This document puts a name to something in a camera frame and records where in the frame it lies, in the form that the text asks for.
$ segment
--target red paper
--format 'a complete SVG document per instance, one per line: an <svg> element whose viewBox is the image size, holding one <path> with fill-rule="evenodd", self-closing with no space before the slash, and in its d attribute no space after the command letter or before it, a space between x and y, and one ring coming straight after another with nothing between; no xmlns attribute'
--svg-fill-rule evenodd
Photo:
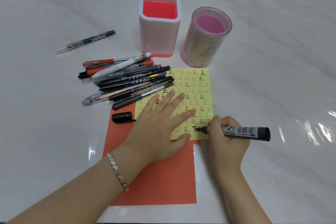
<svg viewBox="0 0 336 224"><path fill-rule="evenodd" d="M118 111L111 109L103 157L121 145L133 127L133 123L115 124L112 114L131 111L134 117L134 110L135 103ZM148 165L129 184L129 191L122 192L111 205L195 204L194 143L199 141L191 140L173 157Z"/></svg>

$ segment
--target yellow sticky note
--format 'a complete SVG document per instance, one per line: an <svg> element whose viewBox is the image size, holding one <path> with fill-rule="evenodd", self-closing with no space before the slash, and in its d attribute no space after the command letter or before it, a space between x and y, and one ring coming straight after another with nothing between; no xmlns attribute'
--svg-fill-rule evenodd
<svg viewBox="0 0 336 224"><path fill-rule="evenodd" d="M180 93L185 94L185 99L171 114L171 118L190 109L196 109L195 116L189 118L180 126L174 129L171 140L178 139L184 133L191 134L191 140L208 140L206 134L196 131L198 127L208 125L212 119L213 109L210 90L209 72L206 68L172 68L167 71L167 76L174 78L174 85L168 89L158 92L160 98L156 101L153 108L168 94L175 90L175 97ZM145 97L135 105L135 118L137 119L148 100L153 95Z"/></svg>

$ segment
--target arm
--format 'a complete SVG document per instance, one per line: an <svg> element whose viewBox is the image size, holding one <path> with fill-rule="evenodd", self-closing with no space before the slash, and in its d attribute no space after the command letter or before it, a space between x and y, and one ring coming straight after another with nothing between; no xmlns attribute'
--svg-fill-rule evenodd
<svg viewBox="0 0 336 224"><path fill-rule="evenodd" d="M152 97L126 141L111 152L128 185L146 165L173 156L191 137L184 134L177 141L170 141L171 132L196 113L193 109L170 119L170 114L184 99L182 93L169 103L174 94L170 91L153 110L159 95ZM120 180L105 157L7 223L93 224L122 191Z"/></svg>
<svg viewBox="0 0 336 224"><path fill-rule="evenodd" d="M223 119L214 116L209 123L212 166L223 191L231 222L233 224L271 224L241 173L241 162L250 145L250 140L228 139L223 135L221 126L240 127L241 125L229 116Z"/></svg>

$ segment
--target paper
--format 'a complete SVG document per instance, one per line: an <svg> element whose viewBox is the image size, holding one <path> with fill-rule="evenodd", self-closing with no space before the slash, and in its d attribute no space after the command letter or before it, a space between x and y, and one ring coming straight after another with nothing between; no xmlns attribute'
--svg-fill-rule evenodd
<svg viewBox="0 0 336 224"><path fill-rule="evenodd" d="M171 117L179 115L180 113L190 109L196 109L196 114L194 116L174 129L171 134L171 140L178 139L184 133L190 133L191 140L208 140L208 135L196 131L196 128L198 127L207 126L208 121L210 121L213 117L208 69L172 68L167 71L167 76L172 76L174 78L174 85L168 89L158 92L160 94L160 98L156 101L154 107L158 105L158 103L168 94L169 91L174 89L175 97L183 92L185 94L185 99L171 114ZM145 97L136 103L136 119L152 96L153 95Z"/></svg>
<svg viewBox="0 0 336 224"><path fill-rule="evenodd" d="M112 152L121 145L133 128L133 123L116 124L112 122L112 114L130 111L134 115L134 110L135 103L118 111L111 110L103 158L108 152ZM193 143L198 142L189 141L187 146L173 157L149 164L129 184L129 191L122 192L111 205L195 204L196 183Z"/></svg>

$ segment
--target forearm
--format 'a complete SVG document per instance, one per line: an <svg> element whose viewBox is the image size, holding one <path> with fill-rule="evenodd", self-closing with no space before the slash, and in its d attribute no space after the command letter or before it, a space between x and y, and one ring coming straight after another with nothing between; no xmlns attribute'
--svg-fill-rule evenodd
<svg viewBox="0 0 336 224"><path fill-rule="evenodd" d="M113 151L112 157L128 184L146 165L124 146ZM103 158L8 223L92 224L122 191L109 159Z"/></svg>
<svg viewBox="0 0 336 224"><path fill-rule="evenodd" d="M240 171L218 180L232 224L271 223Z"/></svg>

